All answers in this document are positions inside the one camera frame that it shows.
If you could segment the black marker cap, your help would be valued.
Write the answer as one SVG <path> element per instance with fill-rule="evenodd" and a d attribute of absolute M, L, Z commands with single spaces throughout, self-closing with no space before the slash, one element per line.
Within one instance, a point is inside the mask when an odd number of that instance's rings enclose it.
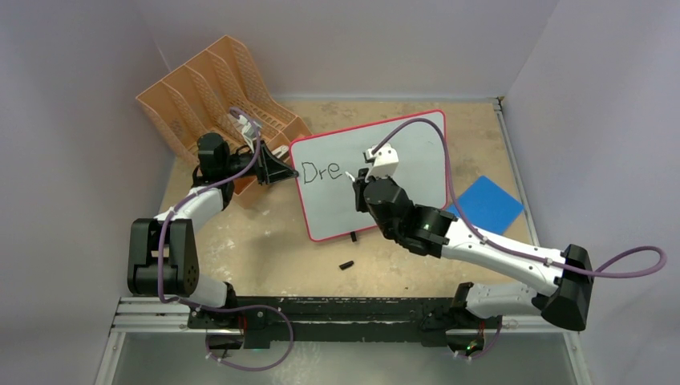
<path fill-rule="evenodd" d="M 340 270 L 346 270 L 346 269 L 349 269 L 350 267 L 352 267 L 353 265 L 354 265 L 354 261 L 347 261 L 347 262 L 345 262 L 345 263 L 342 263 L 342 264 L 339 266 L 339 269 L 340 269 Z"/>

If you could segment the pink-framed whiteboard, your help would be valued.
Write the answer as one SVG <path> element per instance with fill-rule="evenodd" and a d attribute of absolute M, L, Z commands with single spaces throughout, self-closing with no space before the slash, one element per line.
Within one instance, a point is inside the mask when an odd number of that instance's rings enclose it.
<path fill-rule="evenodd" d="M 440 110 L 425 111 L 421 117 L 424 122 L 410 124 L 388 141 L 399 157 L 394 179 L 416 204 L 442 209 L 447 206 L 447 157 L 439 137 L 445 132 L 446 118 Z M 312 135 L 291 144 L 310 240 L 324 241 L 374 227 L 369 214 L 356 211 L 348 175 L 365 168 L 363 153 L 407 120 L 402 116 Z"/>

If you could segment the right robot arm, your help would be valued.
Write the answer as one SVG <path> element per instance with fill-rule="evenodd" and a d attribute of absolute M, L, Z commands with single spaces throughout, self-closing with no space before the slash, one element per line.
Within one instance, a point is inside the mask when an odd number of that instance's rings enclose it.
<path fill-rule="evenodd" d="M 562 329 L 586 328 L 593 278 L 589 254 L 579 245 L 536 247 L 482 229 L 471 231 L 453 213 L 414 203 L 390 177 L 360 169 L 351 183 L 355 208 L 369 214 L 382 235 L 409 252 L 465 261 L 515 279 L 513 284 L 459 285 L 452 320 L 470 326 L 479 318 L 539 314 Z"/>

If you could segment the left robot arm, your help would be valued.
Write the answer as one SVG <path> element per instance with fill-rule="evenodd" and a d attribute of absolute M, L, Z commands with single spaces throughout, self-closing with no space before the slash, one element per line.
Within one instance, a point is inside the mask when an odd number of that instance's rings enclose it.
<path fill-rule="evenodd" d="M 232 152 L 221 135 L 201 136 L 187 196 L 164 213 L 132 223 L 127 286 L 133 294 L 208 308 L 208 318 L 220 328 L 237 322 L 233 286 L 200 272 L 196 233 L 229 206 L 237 180 L 254 177 L 267 185 L 299 175 L 263 140 L 252 137 L 246 147 L 245 153 Z"/>

